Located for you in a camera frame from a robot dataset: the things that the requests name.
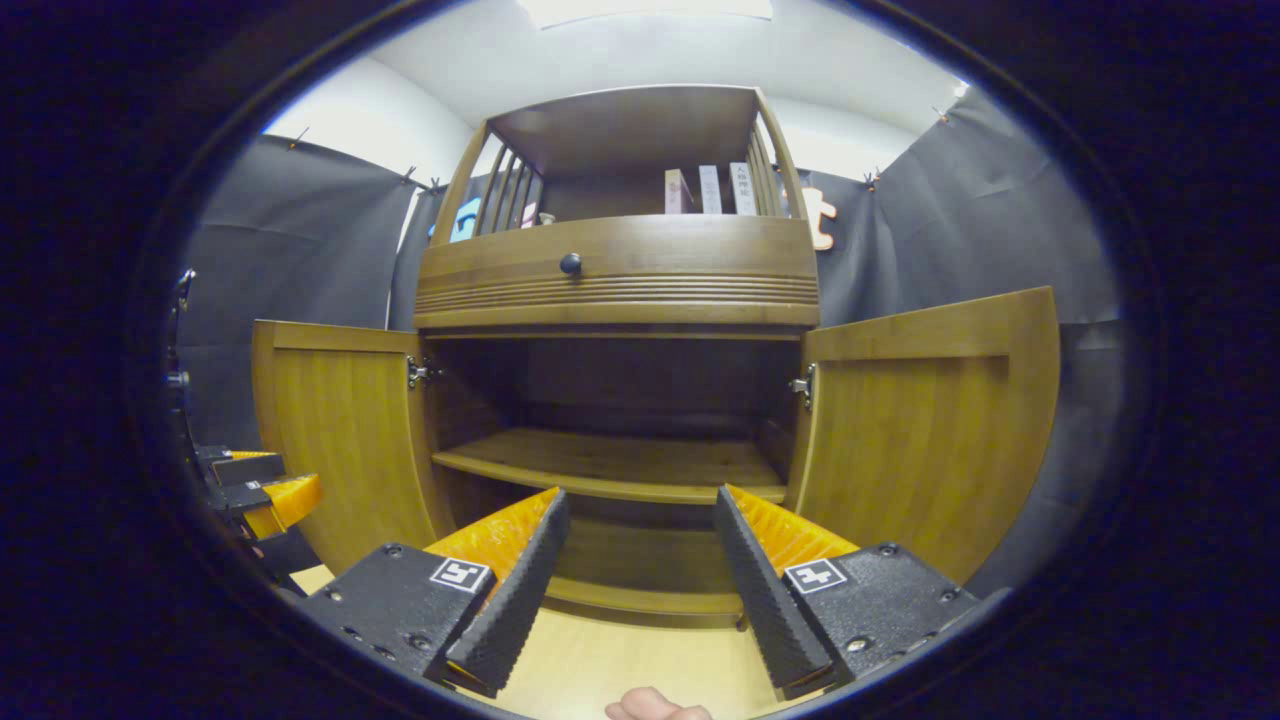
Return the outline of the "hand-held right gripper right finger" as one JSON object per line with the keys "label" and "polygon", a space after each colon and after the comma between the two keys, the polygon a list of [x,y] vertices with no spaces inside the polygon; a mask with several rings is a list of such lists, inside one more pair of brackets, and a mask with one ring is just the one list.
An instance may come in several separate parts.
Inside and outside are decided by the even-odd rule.
{"label": "hand-held right gripper right finger", "polygon": [[969,637],[1011,594],[974,594],[904,544],[854,544],[737,486],[718,488],[713,523],[785,700],[881,685]]}

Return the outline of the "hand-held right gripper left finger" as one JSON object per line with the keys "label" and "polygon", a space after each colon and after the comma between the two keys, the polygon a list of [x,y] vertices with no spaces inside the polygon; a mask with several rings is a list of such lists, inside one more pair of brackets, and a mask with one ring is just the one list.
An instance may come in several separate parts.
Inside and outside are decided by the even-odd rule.
{"label": "hand-held right gripper left finger", "polygon": [[346,647],[420,683],[503,691],[570,533],[553,487],[422,550],[376,547],[300,602]]}

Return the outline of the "wooden shoe cabinet door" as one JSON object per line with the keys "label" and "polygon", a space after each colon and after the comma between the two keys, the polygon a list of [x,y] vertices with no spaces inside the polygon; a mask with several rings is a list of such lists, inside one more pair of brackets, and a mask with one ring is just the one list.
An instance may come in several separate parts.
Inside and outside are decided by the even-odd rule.
{"label": "wooden shoe cabinet door", "polygon": [[966,584],[1044,461],[1061,377],[1053,290],[814,329],[797,369],[785,506]]}
{"label": "wooden shoe cabinet door", "polygon": [[408,332],[256,320],[251,379],[259,433],[323,497],[300,533],[340,575],[389,543],[422,550],[457,528],[435,473],[422,341]]}

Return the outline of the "wooden double-door shoe cabinet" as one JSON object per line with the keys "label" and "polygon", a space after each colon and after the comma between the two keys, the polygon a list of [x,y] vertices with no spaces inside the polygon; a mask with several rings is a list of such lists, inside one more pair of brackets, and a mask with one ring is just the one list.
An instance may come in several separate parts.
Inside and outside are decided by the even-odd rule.
{"label": "wooden double-door shoe cabinet", "polygon": [[[658,85],[538,102],[479,126],[439,196],[419,259],[433,245],[520,231],[524,208],[556,223],[664,214],[664,172],[680,168],[704,214],[698,167],[746,161],[756,217],[797,219],[797,173],[765,95],[754,87]],[[755,445],[785,483],[795,441],[803,325],[488,325],[419,329],[435,452],[517,427]],[[541,488],[434,462],[465,524]],[[742,606],[712,527],[712,505],[572,495],[570,537],[550,580],[564,612],[675,626],[728,625]]]}

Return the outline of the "wooden inner shelf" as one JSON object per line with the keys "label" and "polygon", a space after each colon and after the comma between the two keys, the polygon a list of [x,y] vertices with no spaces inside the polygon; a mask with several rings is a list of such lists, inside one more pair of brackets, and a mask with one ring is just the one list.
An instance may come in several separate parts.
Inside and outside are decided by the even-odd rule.
{"label": "wooden inner shelf", "polygon": [[712,505],[723,484],[771,502],[782,477],[755,445],[658,439],[517,427],[442,450],[435,464],[477,477],[572,495],[646,503]]}

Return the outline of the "black backdrop cloth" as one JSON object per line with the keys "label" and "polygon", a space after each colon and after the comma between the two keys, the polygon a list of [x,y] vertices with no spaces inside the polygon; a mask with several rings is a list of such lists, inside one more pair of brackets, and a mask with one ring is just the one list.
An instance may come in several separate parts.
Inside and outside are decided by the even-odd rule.
{"label": "black backdrop cloth", "polygon": [[[820,227],[822,322],[836,325],[975,299],[1044,281],[1060,311],[1061,386],[1038,480],[1009,536],[970,579],[980,594],[1019,585],[1080,525],[1107,474],[1135,384],[1105,232],[1062,161],[980,91],[954,105],[876,183],[819,160],[800,170],[838,211]],[[388,325],[408,297],[402,241],[411,190],[364,159],[264,136],[224,177],[196,225],[197,272],[180,328],[189,419],[204,442],[262,442],[250,388],[257,318]]]}

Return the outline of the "large ceiling light panel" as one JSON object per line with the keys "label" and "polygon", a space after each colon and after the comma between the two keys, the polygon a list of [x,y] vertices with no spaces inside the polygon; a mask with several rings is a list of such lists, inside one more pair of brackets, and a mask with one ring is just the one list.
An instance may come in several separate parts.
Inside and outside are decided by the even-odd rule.
{"label": "large ceiling light panel", "polygon": [[772,20],[772,0],[515,0],[540,29],[627,15],[728,15]]}

